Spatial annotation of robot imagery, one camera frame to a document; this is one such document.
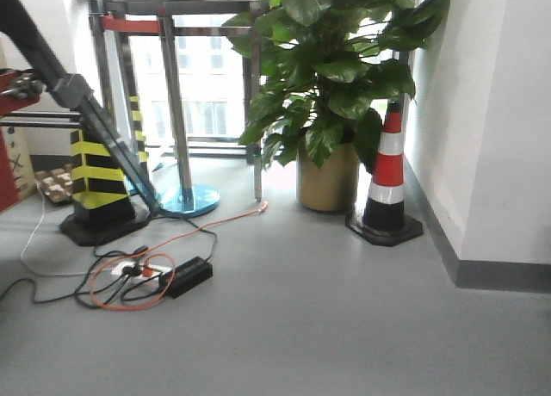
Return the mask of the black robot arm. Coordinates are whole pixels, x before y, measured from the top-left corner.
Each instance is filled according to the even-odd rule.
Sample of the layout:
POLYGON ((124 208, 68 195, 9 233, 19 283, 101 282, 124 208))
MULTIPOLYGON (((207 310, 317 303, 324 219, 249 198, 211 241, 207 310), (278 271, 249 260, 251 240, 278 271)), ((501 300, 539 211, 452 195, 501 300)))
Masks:
POLYGON ((1 0, 1 31, 31 65, 54 101, 83 116, 84 125, 100 139, 149 211, 159 213, 155 188, 118 133, 112 117, 94 97, 86 79, 65 70, 20 0, 1 0))

